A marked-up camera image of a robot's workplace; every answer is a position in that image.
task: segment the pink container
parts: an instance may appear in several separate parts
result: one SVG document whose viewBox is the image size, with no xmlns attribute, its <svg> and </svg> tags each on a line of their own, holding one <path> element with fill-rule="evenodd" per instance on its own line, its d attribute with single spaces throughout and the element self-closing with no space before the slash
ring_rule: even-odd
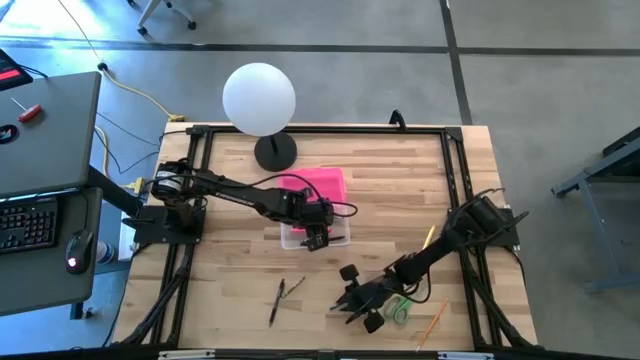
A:
<svg viewBox="0 0 640 360">
<path fill-rule="evenodd" d="M 344 177 L 340 168 L 312 168 L 298 169 L 284 172 L 285 174 L 295 174 L 305 178 L 318 190 L 323 198 L 331 201 L 345 202 L 347 199 L 346 189 L 344 187 Z M 291 177 L 283 176 L 278 178 L 278 185 L 288 190 L 302 190 L 309 187 L 304 181 Z M 308 201 L 317 200 L 315 192 L 311 190 L 311 196 Z M 293 229 L 294 232 L 303 232 L 303 229 Z"/>
</svg>

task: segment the green object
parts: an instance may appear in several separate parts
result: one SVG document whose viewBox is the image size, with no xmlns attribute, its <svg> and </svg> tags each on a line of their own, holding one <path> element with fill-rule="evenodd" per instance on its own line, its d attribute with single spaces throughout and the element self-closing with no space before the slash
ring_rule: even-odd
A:
<svg viewBox="0 0 640 360">
<path fill-rule="evenodd" d="M 384 306 L 384 316 L 396 322 L 396 324 L 404 325 L 409 321 L 409 308 L 411 301 L 402 296 L 391 298 Z"/>
</svg>

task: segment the wooden table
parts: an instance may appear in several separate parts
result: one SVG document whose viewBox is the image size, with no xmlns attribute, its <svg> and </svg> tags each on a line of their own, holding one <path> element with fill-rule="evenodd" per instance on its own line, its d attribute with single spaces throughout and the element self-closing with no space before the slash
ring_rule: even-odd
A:
<svg viewBox="0 0 640 360">
<path fill-rule="evenodd" d="M 193 125 L 170 123 L 166 131 Z M 501 187 L 488 128 L 462 129 L 474 191 Z M 442 302 L 449 298 L 449 305 L 423 349 L 472 349 L 456 254 L 432 267 L 431 300 L 414 304 L 410 320 L 404 326 L 387 321 L 369 335 L 361 319 L 345 325 L 346 313 L 328 310 L 344 291 L 345 282 L 338 272 L 341 267 L 355 264 L 361 281 L 371 279 L 402 254 L 419 251 L 431 225 L 438 226 L 439 233 L 450 205 L 438 137 L 402 134 L 294 134 L 293 137 L 298 145 L 294 168 L 342 168 L 348 201 L 360 208 L 358 215 L 350 219 L 351 243 L 316 252 L 284 250 L 280 246 L 278 223 L 260 217 L 252 209 L 210 197 L 206 235 L 196 248 L 191 272 L 180 347 L 413 350 Z M 202 143 L 196 156 L 197 165 Z M 185 134 L 165 136 L 158 161 L 186 156 L 188 144 L 189 137 Z M 255 138 L 251 136 L 216 134 L 210 169 L 241 182 L 270 175 L 255 162 L 254 144 Z M 455 147 L 451 149 L 457 159 Z M 458 162 L 453 163 L 459 176 Z M 265 184 L 270 186 L 276 186 L 275 181 Z M 459 198 L 464 201 L 461 192 Z M 500 194 L 494 201 L 504 204 Z M 156 300 L 166 253 L 167 246 L 153 245 L 133 261 L 114 339 L 121 340 L 130 334 Z M 490 249 L 487 259 L 496 301 L 522 335 L 535 343 L 518 264 L 500 248 Z M 285 278 L 291 286 L 302 276 L 307 277 L 306 281 L 280 302 L 275 323 L 269 328 L 278 283 Z M 479 308 L 483 334 L 489 339 L 486 313 L 482 306 Z M 170 303 L 164 335 L 169 331 L 172 315 Z"/>
</svg>

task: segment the black keyboard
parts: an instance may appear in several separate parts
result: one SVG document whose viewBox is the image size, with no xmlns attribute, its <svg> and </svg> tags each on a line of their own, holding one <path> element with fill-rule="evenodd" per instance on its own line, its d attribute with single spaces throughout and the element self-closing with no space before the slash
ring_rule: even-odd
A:
<svg viewBox="0 0 640 360">
<path fill-rule="evenodd" d="M 54 246 L 55 197 L 0 202 L 0 254 Z"/>
</svg>

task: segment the pencil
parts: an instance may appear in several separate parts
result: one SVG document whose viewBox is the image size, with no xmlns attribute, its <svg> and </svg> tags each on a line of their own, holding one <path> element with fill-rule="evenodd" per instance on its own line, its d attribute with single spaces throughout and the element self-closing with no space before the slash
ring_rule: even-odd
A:
<svg viewBox="0 0 640 360">
<path fill-rule="evenodd" d="M 424 342 L 427 341 L 427 337 L 429 337 L 429 333 L 431 333 L 431 330 L 433 330 L 433 327 L 438 322 L 438 319 L 440 319 L 440 315 L 442 315 L 442 312 L 444 311 L 444 308 L 447 306 L 447 303 L 449 303 L 449 298 L 446 298 L 444 300 L 444 302 L 442 303 L 442 306 L 440 307 L 440 310 L 438 310 L 438 313 L 436 313 L 436 316 L 433 318 L 433 320 L 431 320 L 431 324 L 429 324 L 429 327 L 422 335 L 422 339 L 420 339 L 420 343 L 418 344 L 416 351 L 420 351 L 420 348 L 422 347 L 422 345 L 424 345 Z"/>
<path fill-rule="evenodd" d="M 422 245 L 422 250 L 424 250 L 427 246 L 429 246 L 429 243 L 431 242 L 431 239 L 433 238 L 433 233 L 436 232 L 436 226 L 433 225 L 431 227 L 431 230 L 429 230 L 429 235 L 427 235 L 427 238 L 424 240 L 424 245 Z"/>
</svg>

